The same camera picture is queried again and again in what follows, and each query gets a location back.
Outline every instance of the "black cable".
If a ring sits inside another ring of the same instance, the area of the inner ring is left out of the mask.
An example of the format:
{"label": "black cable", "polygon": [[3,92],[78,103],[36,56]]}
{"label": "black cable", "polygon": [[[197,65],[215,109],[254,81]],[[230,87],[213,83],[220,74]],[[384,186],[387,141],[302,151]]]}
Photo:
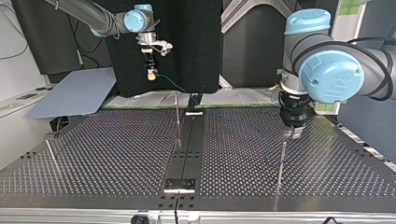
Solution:
{"label": "black cable", "polygon": [[386,100],[390,99],[390,97],[393,94],[393,80],[392,80],[392,76],[391,76],[390,72],[388,71],[387,67],[381,62],[381,60],[379,60],[369,50],[367,50],[365,48],[362,48],[360,46],[357,46],[357,45],[350,44],[350,43],[345,43],[345,42],[341,42],[341,41],[329,41],[329,42],[323,42],[323,43],[319,43],[319,44],[316,44],[314,46],[311,46],[308,49],[305,49],[303,52],[301,52],[294,59],[294,61],[292,63],[291,71],[293,73],[297,74],[296,73],[297,62],[299,62],[307,53],[311,52],[312,50],[319,49],[319,48],[322,48],[322,47],[325,47],[325,46],[342,46],[342,47],[355,49],[355,50],[367,55],[374,62],[376,62],[376,64],[378,64],[378,66],[381,68],[382,72],[385,75],[384,79],[382,80],[382,82],[381,82],[381,84],[379,85],[378,88],[382,89],[388,84],[388,92],[383,98],[375,98],[375,97],[371,97],[371,98],[374,99],[374,100],[377,100],[377,101],[386,101]]}
{"label": "black cable", "polygon": [[324,222],[322,224],[329,224],[330,221],[333,221],[335,224],[343,224],[342,222],[337,222],[337,220],[335,220],[334,217],[328,217],[326,218],[326,220],[324,220]]}
{"label": "black cable", "polygon": [[7,59],[12,59],[12,58],[16,58],[16,57],[18,57],[18,56],[21,56],[24,52],[26,52],[26,50],[27,50],[28,48],[29,48],[29,45],[26,44],[26,46],[25,46],[25,48],[24,48],[24,50],[23,50],[22,52],[17,53],[17,54],[14,54],[14,55],[11,55],[11,56],[7,56],[7,57],[0,58],[0,60],[7,60]]}
{"label": "black cable", "polygon": [[393,37],[383,37],[383,36],[373,36],[373,37],[361,37],[356,39],[351,39],[347,43],[356,43],[360,41],[384,41],[390,45],[396,45],[396,38]]}
{"label": "black cable", "polygon": [[87,59],[89,59],[91,62],[95,63],[97,68],[103,67],[101,64],[99,64],[99,62],[97,61],[97,59],[95,59],[95,58],[93,58],[92,56],[89,56],[89,55],[87,55],[87,54],[96,52],[96,51],[98,50],[100,44],[103,42],[104,39],[102,38],[93,50],[91,50],[91,51],[85,50],[85,49],[78,43],[78,40],[77,40],[77,31],[78,31],[79,21],[77,21],[76,27],[73,27],[73,23],[72,23],[72,21],[71,21],[71,19],[70,19],[70,16],[67,15],[67,18],[69,19],[69,24],[70,24],[70,27],[72,28],[73,37],[74,37],[74,39],[75,39],[75,42],[76,42],[76,45],[77,45],[78,50],[80,50],[81,57],[87,58]]}
{"label": "black cable", "polygon": [[84,53],[87,53],[87,54],[96,52],[96,51],[99,49],[100,45],[102,44],[102,42],[103,42],[105,39],[104,39],[104,38],[101,38],[101,39],[99,40],[99,42],[96,44],[96,46],[95,46],[92,50],[85,50],[85,49],[78,43],[78,41],[77,41],[78,26],[79,26],[79,21],[77,21],[76,27],[75,27],[74,32],[73,32],[73,35],[75,36],[75,39],[76,39],[76,44],[77,44],[77,46],[78,46],[78,49],[81,50],[81,51],[84,52]]}
{"label": "black cable", "polygon": [[178,215],[177,215],[177,206],[178,206],[178,195],[177,195],[177,200],[176,200],[176,204],[175,204],[175,223],[178,224]]}
{"label": "black cable", "polygon": [[96,68],[101,68],[101,67],[103,67],[103,66],[102,66],[101,64],[99,64],[99,62],[98,62],[95,58],[93,58],[93,57],[90,57],[90,56],[85,55],[85,54],[81,54],[81,57],[87,58],[87,59],[89,59],[91,62],[95,63],[95,64],[96,64]]}

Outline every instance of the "metal bracket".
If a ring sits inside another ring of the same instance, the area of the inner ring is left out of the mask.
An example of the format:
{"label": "metal bracket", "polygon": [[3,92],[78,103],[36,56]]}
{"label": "metal bracket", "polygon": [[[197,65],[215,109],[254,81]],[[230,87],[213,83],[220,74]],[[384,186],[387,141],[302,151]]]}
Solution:
{"label": "metal bracket", "polygon": [[227,33],[245,14],[259,5],[274,7],[285,18],[293,12],[288,0],[233,0],[221,15],[221,32]]}
{"label": "metal bracket", "polygon": [[187,224],[201,224],[201,217],[199,216],[199,213],[191,213],[189,215]]}
{"label": "metal bracket", "polygon": [[195,179],[167,179],[164,193],[188,194],[195,192]]}
{"label": "metal bracket", "polygon": [[204,112],[197,110],[195,107],[202,101],[203,94],[193,95],[189,100],[189,107],[186,111],[186,116],[202,116]]}

